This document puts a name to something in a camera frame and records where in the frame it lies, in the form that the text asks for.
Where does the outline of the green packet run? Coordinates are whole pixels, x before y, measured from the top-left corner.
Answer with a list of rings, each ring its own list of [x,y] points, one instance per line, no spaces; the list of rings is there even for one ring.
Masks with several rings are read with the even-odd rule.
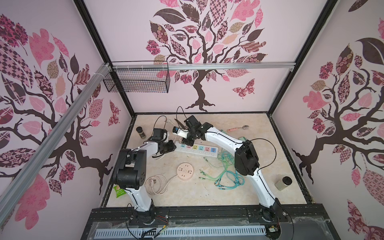
[[[124,189],[121,189],[118,185],[115,185],[113,189],[116,193],[116,198],[122,197],[123,195],[127,194],[127,192]]]

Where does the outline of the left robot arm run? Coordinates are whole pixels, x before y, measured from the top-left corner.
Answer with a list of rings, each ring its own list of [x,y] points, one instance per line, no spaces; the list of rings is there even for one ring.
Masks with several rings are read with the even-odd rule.
[[[144,186],[147,173],[147,160],[159,154],[163,156],[176,150],[174,141],[168,139],[165,129],[153,130],[152,136],[134,149],[122,149],[112,175],[113,184],[124,190],[138,212],[149,212],[153,201]]]

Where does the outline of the round pink power strip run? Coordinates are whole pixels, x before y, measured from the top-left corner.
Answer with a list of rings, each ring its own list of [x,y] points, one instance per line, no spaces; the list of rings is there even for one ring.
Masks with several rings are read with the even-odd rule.
[[[194,175],[194,168],[189,163],[181,163],[177,167],[177,177],[182,181],[190,180]]]

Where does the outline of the black cap spice bottle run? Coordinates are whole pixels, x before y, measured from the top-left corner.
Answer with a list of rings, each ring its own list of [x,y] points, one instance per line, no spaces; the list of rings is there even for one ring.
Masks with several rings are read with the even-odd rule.
[[[137,127],[136,131],[139,134],[141,139],[143,139],[143,140],[146,139],[146,134],[145,134],[145,132],[144,132],[142,127]]]

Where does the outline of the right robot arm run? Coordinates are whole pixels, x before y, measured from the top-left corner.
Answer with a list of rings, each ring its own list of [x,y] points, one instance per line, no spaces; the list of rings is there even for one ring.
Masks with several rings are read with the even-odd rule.
[[[183,138],[183,143],[193,146],[195,140],[216,144],[235,157],[235,170],[248,177],[256,189],[259,203],[266,209],[275,209],[280,203],[268,187],[260,170],[259,157],[251,140],[240,141],[221,132],[210,123],[201,124],[195,116],[185,120],[186,129],[173,127],[173,134]]]

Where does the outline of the black lid jar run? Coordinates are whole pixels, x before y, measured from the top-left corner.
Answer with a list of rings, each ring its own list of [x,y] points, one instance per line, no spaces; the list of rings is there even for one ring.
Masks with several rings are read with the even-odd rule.
[[[275,187],[279,191],[283,191],[284,189],[289,187],[292,183],[293,183],[293,180],[289,176],[285,176],[275,183]]]

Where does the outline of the pink handled spoon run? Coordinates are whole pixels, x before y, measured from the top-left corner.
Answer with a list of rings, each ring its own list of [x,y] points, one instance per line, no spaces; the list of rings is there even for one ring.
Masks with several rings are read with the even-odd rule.
[[[231,128],[231,129],[227,129],[227,132],[234,132],[234,131],[237,131],[237,130],[248,130],[250,126],[248,125],[244,125],[242,127],[236,127],[236,128]]]

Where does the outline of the white multicolour power strip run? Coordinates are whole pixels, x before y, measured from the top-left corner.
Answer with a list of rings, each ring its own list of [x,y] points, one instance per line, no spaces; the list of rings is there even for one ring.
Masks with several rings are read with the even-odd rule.
[[[217,147],[205,146],[205,145],[193,145],[188,146],[186,144],[181,144],[179,142],[175,143],[176,151],[187,154],[195,154],[204,157],[217,158],[219,149]]]

